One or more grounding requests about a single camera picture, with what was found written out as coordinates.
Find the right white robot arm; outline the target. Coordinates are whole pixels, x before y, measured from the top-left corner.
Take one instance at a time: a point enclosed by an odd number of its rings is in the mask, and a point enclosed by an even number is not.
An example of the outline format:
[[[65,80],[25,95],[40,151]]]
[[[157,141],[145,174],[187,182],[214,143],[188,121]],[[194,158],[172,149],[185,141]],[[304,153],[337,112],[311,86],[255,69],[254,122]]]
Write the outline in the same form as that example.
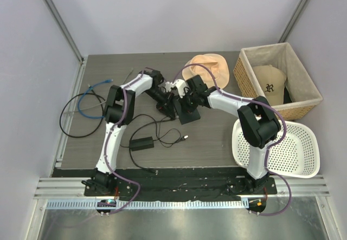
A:
[[[219,109],[239,118],[243,136],[249,144],[245,188],[249,193],[259,193],[269,177],[265,168],[266,147],[270,146],[281,130],[266,98],[245,98],[229,94],[219,87],[209,88],[199,75],[187,81],[177,80],[174,85],[178,91],[174,106],[182,125],[201,118],[197,110],[199,106]]]

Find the black network switch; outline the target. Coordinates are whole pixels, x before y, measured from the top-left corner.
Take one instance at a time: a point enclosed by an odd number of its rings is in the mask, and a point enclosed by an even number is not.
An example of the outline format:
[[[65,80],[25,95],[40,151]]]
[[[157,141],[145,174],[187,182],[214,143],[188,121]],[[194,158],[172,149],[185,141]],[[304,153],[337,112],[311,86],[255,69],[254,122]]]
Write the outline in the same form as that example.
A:
[[[175,107],[176,114],[179,118],[181,125],[197,121],[201,118],[197,109],[195,109],[192,113],[188,113],[187,111],[185,111],[178,99],[175,99],[173,101],[173,105]]]

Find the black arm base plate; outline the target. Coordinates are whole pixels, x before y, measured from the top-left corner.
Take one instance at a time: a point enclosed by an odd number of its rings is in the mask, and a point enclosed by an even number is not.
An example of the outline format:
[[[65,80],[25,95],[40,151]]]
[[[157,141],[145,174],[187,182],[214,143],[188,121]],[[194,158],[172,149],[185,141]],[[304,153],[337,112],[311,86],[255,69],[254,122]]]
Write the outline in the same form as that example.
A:
[[[82,181],[85,196],[116,196],[128,201],[188,202],[238,200],[245,195],[275,195],[273,177],[254,182],[241,167],[159,168],[116,170],[117,176],[94,171]]]

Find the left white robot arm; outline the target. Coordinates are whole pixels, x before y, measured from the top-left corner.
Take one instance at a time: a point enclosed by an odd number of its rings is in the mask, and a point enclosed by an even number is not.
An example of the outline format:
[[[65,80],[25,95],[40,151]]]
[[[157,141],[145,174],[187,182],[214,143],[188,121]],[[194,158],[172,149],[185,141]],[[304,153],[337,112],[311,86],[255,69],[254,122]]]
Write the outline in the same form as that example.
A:
[[[160,71],[144,70],[132,81],[121,86],[110,87],[104,109],[105,138],[95,173],[87,181],[89,188],[97,189],[103,196],[110,196],[115,191],[113,172],[116,168],[121,139],[127,125],[133,119],[136,97],[146,93],[156,101],[159,112],[171,120],[175,119],[173,96],[160,88],[163,83],[164,77]]]

